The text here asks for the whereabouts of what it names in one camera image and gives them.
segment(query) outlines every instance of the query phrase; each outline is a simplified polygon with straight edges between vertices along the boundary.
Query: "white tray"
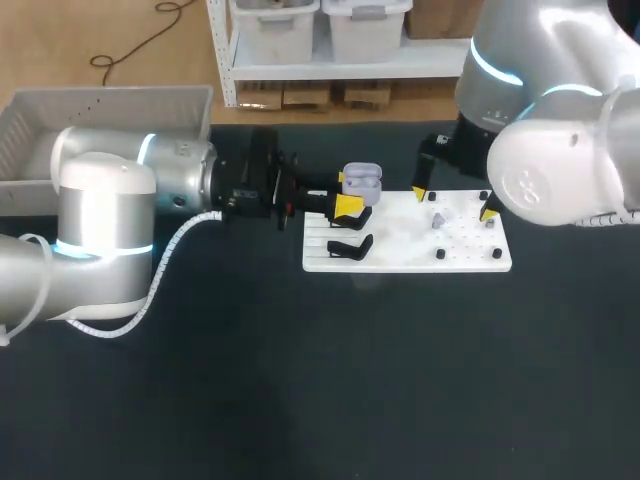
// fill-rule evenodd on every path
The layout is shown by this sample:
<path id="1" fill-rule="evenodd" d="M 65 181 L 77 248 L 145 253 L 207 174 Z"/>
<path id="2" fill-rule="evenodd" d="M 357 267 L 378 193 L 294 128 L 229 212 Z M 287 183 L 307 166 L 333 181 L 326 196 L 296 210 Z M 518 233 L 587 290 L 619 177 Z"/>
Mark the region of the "white tray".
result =
<path id="1" fill-rule="evenodd" d="M 502 219 L 494 217 L 489 229 L 480 222 L 483 201 L 478 191 L 436 192 L 437 199 L 418 203 L 413 192 L 382 192 L 380 203 L 362 231 L 331 227 L 327 219 L 307 213 L 304 222 L 302 266 L 307 272 L 346 273 L 477 273 L 508 272 L 511 254 Z M 440 213 L 446 224 L 431 227 Z M 373 234 L 374 241 L 366 258 L 360 262 L 332 258 L 327 242 L 337 240 L 359 246 Z M 493 258 L 494 249 L 502 257 Z M 446 251 L 439 260 L 439 249 Z"/>

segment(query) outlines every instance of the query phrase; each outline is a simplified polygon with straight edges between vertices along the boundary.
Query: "black tabletop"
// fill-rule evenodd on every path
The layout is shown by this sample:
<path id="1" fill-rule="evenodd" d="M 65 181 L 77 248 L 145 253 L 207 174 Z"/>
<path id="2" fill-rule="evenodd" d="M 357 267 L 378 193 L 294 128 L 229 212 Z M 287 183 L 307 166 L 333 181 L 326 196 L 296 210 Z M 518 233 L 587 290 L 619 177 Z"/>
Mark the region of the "black tabletop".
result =
<path id="1" fill-rule="evenodd" d="M 442 127 L 279 130 L 303 166 L 377 162 L 393 190 Z M 225 155 L 248 139 L 213 130 Z M 384 277 L 305 273 L 301 218 L 198 227 L 128 336 L 50 322 L 0 351 L 1 478 L 638 478 L 640 227 L 504 220 L 511 273 Z"/>

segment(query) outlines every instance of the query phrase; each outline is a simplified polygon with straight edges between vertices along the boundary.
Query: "cardboard box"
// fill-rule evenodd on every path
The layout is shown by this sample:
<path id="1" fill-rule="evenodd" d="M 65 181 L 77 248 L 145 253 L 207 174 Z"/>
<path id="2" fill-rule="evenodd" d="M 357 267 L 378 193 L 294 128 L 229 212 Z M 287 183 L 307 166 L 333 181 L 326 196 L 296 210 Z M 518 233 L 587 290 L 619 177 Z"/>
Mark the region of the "cardboard box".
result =
<path id="1" fill-rule="evenodd" d="M 483 0 L 413 0 L 407 14 L 409 38 L 469 38 Z"/>
<path id="2" fill-rule="evenodd" d="M 282 110 L 281 82 L 242 82 L 237 87 L 238 108 Z"/>
<path id="3" fill-rule="evenodd" d="M 282 106 L 285 109 L 326 112 L 331 107 L 331 82 L 285 82 Z"/>
<path id="4" fill-rule="evenodd" d="M 348 82 L 344 91 L 344 103 L 349 108 L 378 110 L 391 101 L 391 82 L 369 80 Z"/>

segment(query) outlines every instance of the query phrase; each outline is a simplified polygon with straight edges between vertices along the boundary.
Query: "wooden floor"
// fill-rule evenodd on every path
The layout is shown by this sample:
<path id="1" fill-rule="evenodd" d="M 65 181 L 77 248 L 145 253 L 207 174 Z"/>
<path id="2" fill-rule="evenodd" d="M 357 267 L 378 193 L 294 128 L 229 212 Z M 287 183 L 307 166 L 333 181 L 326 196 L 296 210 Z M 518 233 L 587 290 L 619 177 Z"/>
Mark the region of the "wooden floor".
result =
<path id="1" fill-rule="evenodd" d="M 2 0 L 0 108 L 21 87 L 100 85 L 103 70 L 89 65 L 98 54 L 119 58 L 171 23 L 158 0 Z M 219 89 L 204 0 L 184 10 L 181 22 L 120 65 L 109 85 L 214 86 L 212 123 L 278 124 L 448 120 L 456 116 L 450 80 L 403 82 L 389 108 L 328 113 L 227 109 Z"/>

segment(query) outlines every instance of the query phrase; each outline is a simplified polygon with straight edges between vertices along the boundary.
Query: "white plastic bin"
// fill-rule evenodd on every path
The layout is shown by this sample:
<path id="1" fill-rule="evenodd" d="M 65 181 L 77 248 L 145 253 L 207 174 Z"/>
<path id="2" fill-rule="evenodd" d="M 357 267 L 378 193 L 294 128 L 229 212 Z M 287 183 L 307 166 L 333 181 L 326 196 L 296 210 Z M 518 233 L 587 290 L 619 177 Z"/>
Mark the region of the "white plastic bin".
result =
<path id="1" fill-rule="evenodd" d="M 299 6 L 282 5 L 278 0 L 260 3 L 242 0 L 231 3 L 251 60 L 259 65 L 310 62 L 313 16 L 320 9 L 320 0 L 297 1 Z"/>
<path id="2" fill-rule="evenodd" d="M 400 47 L 404 14 L 411 8 L 413 0 L 322 0 L 336 62 L 387 60 Z"/>

